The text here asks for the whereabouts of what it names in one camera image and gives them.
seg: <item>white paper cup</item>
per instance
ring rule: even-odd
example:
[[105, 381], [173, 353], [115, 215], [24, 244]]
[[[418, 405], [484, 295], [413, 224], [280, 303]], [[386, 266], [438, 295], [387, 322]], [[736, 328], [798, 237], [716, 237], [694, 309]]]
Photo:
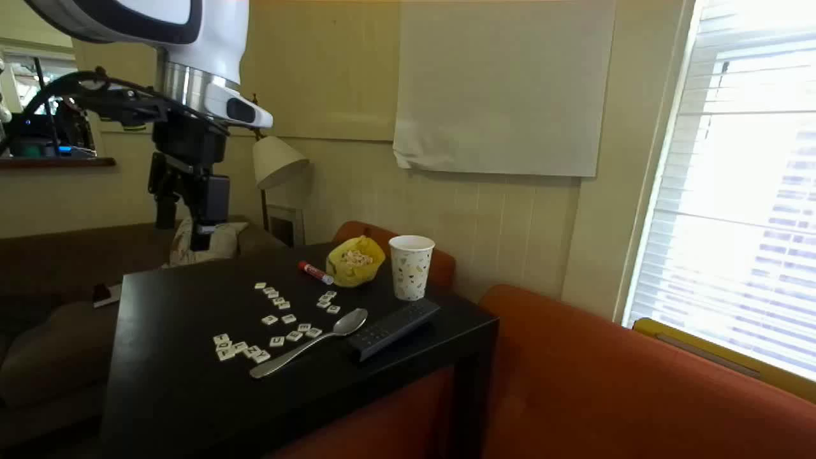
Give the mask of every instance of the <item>white paper cup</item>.
[[387, 239], [392, 294], [398, 302], [420, 302], [425, 295], [433, 239], [420, 234], [398, 234]]

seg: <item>wall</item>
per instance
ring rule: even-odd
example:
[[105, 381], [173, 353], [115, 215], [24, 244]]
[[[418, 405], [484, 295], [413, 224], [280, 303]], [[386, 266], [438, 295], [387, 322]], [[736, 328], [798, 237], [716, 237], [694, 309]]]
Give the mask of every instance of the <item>wall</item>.
[[305, 237], [327, 239], [345, 219], [425, 233], [457, 254], [458, 290], [472, 299], [511, 280], [613, 318], [685, 11], [689, 3], [618, 3], [599, 175], [555, 182], [398, 170], [398, 3], [254, 0], [260, 103], [317, 170]]
[[39, 48], [72, 48], [72, 39], [40, 21], [24, 0], [0, 0], [0, 41]]
[[[101, 140], [115, 169], [0, 170], [0, 237], [154, 221], [151, 138], [107, 132]], [[231, 138], [220, 170], [231, 179], [230, 211], [257, 221], [249, 149], [252, 138]]]

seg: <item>couch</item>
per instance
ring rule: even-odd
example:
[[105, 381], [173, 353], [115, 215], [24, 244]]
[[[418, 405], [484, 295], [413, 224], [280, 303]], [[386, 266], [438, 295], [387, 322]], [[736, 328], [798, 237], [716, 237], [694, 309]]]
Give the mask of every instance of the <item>couch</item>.
[[[254, 224], [226, 228], [234, 257], [284, 247]], [[126, 224], [0, 239], [0, 448], [101, 412], [117, 303], [94, 302], [126, 272], [207, 259], [184, 234]]]
[[[494, 285], [484, 459], [816, 457], [816, 405], [555, 299]], [[271, 457], [443, 457], [448, 374], [429, 374]]]

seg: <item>metal spoon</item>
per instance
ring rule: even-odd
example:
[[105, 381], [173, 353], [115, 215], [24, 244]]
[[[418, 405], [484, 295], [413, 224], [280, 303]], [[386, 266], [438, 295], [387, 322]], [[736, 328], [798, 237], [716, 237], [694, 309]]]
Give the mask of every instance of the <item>metal spoon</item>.
[[296, 347], [296, 350], [290, 350], [290, 353], [285, 353], [285, 354], [280, 354], [280, 356], [276, 356], [271, 363], [262, 363], [262, 365], [252, 367], [249, 378], [260, 381], [260, 378], [268, 378], [268, 374], [279, 373], [290, 360], [296, 360], [299, 354], [304, 354], [305, 350], [312, 350], [314, 345], [318, 345], [318, 341], [325, 341], [328, 337], [350, 337], [350, 335], [354, 335], [364, 325], [364, 318], [367, 318], [364, 309], [354, 309], [354, 310], [345, 314], [341, 318], [333, 322], [328, 335], [317, 337], [317, 339], [312, 339], [312, 341], [305, 341], [305, 345], [302, 345], [302, 347]]

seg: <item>window blinds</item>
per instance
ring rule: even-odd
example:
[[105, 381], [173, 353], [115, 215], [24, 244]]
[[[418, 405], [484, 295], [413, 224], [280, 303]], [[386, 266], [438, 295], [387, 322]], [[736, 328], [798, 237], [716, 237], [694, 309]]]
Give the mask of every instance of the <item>window blinds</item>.
[[816, 381], [816, 3], [699, 0], [625, 325]]

